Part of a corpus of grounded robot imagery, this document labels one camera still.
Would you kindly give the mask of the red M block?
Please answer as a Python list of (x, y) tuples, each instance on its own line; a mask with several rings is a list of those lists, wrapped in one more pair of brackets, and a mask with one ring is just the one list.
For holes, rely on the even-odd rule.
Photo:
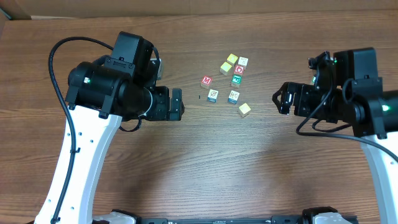
[(212, 79), (211, 77), (209, 77), (209, 76), (204, 76), (204, 77), (201, 79), (200, 85), (201, 85), (201, 87), (203, 87), (203, 88), (209, 89), (210, 86), (211, 86), (211, 84), (212, 84), (212, 81), (213, 81), (213, 79)]

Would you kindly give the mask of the yellow plain wooden block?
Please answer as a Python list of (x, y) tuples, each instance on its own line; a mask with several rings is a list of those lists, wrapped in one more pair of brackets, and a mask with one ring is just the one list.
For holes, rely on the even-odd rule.
[(241, 117), (245, 117), (247, 116), (249, 113), (251, 112), (251, 108), (247, 103), (242, 104), (239, 108), (238, 108), (238, 113), (241, 115)]

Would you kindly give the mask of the white block blue H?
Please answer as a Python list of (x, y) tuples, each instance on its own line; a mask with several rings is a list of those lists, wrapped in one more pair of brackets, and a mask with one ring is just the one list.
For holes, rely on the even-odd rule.
[(238, 101), (240, 93), (234, 90), (231, 90), (229, 97), (228, 97), (228, 102), (232, 104), (236, 104)]

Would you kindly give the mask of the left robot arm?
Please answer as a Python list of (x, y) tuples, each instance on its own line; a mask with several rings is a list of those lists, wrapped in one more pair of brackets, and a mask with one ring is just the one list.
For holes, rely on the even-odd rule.
[(47, 198), (36, 223), (139, 223), (114, 209), (93, 215), (93, 201), (108, 148), (123, 122), (179, 121), (182, 91), (157, 86), (163, 63), (155, 46), (120, 32), (109, 55), (82, 62), (58, 95), (66, 116), (65, 135)]

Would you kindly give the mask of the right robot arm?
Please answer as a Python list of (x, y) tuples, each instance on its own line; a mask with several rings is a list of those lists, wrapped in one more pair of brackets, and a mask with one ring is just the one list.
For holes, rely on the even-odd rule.
[(272, 100), (304, 120), (301, 136), (361, 144), (373, 177), (380, 220), (397, 223), (397, 91), (384, 91), (374, 48), (322, 52), (308, 60), (310, 84), (285, 82)]

